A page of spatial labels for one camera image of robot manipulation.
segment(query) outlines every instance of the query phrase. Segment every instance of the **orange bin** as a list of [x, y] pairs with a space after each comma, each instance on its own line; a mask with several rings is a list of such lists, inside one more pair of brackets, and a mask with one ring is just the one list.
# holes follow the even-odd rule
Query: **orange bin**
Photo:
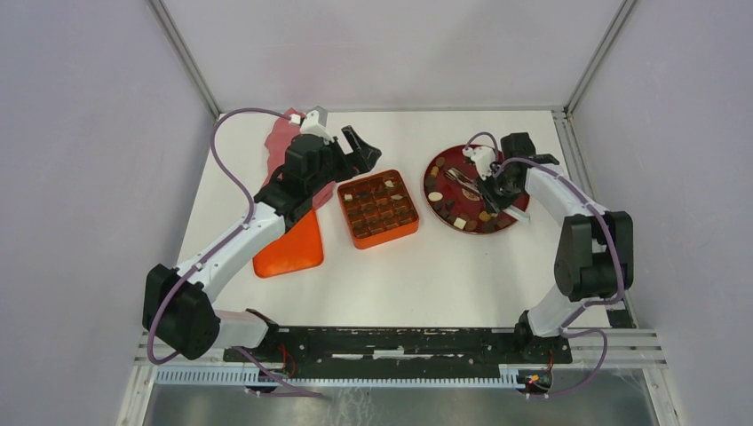
[[337, 189], [357, 249], [368, 249], [418, 230], [418, 212], [397, 170], [343, 184]]

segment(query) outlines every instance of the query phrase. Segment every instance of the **wall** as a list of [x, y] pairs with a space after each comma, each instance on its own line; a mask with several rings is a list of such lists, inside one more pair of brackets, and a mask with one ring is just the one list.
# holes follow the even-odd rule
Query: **wall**
[[575, 112], [600, 201], [635, 220], [641, 324], [684, 424], [750, 424], [753, 3], [641, 2]]
[[564, 105], [621, 0], [164, 0], [223, 110]]
[[0, 6], [0, 421], [115, 420], [209, 114], [143, 1]]

